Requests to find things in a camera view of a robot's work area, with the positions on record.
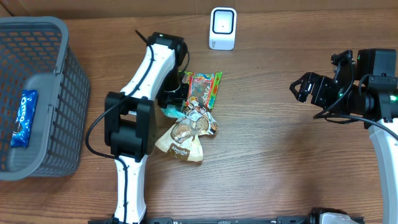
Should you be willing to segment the beige cookie bag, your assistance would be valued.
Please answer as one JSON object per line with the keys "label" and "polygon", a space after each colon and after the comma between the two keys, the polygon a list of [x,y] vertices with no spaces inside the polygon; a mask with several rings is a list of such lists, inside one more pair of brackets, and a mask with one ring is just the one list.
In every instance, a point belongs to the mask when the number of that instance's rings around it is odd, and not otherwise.
{"label": "beige cookie bag", "polygon": [[162,152],[184,161],[201,162],[203,147],[199,137],[214,135],[218,123],[202,105],[188,106],[172,127],[155,143]]}

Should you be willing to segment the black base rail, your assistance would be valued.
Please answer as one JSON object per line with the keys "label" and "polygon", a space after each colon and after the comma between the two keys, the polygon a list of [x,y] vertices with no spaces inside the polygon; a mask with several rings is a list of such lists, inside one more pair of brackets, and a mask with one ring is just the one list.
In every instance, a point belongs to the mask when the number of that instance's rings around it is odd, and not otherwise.
{"label": "black base rail", "polygon": [[359,223],[365,224],[363,217],[350,217],[346,212],[334,208],[312,208],[308,215],[278,216],[276,218],[239,218],[239,219],[172,219],[147,218],[143,224],[316,224],[316,223]]}

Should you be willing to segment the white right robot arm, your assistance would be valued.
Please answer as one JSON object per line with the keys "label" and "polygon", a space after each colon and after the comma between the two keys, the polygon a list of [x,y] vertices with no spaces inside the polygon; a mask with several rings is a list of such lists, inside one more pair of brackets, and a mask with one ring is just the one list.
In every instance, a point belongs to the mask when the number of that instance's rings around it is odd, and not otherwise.
{"label": "white right robot arm", "polygon": [[289,89],[297,101],[321,107],[314,119],[362,122],[369,131],[381,181],[382,222],[397,223],[397,52],[362,49],[331,55],[334,77],[307,72]]}

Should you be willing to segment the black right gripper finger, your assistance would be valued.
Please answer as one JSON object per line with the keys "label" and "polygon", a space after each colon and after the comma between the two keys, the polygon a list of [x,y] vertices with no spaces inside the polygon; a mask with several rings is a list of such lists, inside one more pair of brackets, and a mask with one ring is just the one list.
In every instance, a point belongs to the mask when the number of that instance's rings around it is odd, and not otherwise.
{"label": "black right gripper finger", "polygon": [[305,90],[305,80],[304,79],[298,79],[298,80],[294,81],[290,85],[289,90],[293,93],[293,95],[297,101],[302,102],[302,103],[306,102],[307,92]]}
{"label": "black right gripper finger", "polygon": [[298,83],[301,85],[301,86],[306,86],[306,85],[309,85],[309,84],[312,84],[313,82],[312,82],[312,72],[306,72],[301,78],[299,78],[298,80]]}

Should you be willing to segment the white barcode scanner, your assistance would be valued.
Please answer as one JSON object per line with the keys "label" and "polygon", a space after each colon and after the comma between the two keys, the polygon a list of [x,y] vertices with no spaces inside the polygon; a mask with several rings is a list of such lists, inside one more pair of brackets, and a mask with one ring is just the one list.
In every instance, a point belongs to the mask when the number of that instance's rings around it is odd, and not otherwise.
{"label": "white barcode scanner", "polygon": [[216,7],[210,14],[209,48],[233,50],[237,12],[232,7]]}

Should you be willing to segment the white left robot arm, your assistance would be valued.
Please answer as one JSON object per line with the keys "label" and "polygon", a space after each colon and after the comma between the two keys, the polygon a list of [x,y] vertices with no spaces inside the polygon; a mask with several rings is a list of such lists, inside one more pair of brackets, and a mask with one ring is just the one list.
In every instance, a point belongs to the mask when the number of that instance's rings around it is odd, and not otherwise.
{"label": "white left robot arm", "polygon": [[144,41],[146,56],[132,80],[105,98],[104,141],[114,156],[118,203],[110,223],[143,223],[145,168],[155,147],[155,106],[182,107],[188,85],[180,72],[188,47],[183,37],[154,32]]}

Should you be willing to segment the light teal snack bar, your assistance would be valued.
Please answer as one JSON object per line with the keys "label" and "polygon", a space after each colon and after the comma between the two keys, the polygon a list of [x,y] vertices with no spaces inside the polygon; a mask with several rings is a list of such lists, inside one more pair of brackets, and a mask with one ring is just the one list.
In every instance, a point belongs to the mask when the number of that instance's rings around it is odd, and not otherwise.
{"label": "light teal snack bar", "polygon": [[185,115],[182,112],[182,107],[175,105],[168,105],[166,108],[161,108],[163,114],[169,118],[184,119]]}

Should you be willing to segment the grey plastic basket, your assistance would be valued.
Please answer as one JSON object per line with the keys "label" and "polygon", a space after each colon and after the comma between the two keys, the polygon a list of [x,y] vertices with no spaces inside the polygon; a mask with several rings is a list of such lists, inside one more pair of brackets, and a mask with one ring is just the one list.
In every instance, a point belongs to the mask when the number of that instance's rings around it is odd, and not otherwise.
{"label": "grey plastic basket", "polygon": [[[63,177],[79,165],[90,81],[56,17],[1,19],[1,179]],[[37,92],[27,146],[11,146],[21,130],[26,90]]]}

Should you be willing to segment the green Haribo candy bag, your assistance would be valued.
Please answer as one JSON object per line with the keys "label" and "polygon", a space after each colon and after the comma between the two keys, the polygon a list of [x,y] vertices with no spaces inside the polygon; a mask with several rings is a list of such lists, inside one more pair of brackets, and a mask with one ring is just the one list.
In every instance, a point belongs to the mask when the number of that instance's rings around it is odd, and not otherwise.
{"label": "green Haribo candy bag", "polygon": [[182,75],[182,83],[189,85],[186,105],[196,101],[205,108],[212,110],[223,72],[194,73],[181,71],[180,74]]}

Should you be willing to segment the blue Oreo pack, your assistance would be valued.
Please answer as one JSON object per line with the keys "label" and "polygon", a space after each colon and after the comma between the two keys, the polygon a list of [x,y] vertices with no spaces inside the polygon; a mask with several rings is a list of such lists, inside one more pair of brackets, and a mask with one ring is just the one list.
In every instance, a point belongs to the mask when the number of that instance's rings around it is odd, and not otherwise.
{"label": "blue Oreo pack", "polygon": [[29,145],[37,97],[37,90],[22,91],[20,106],[11,137],[11,147],[27,147]]}

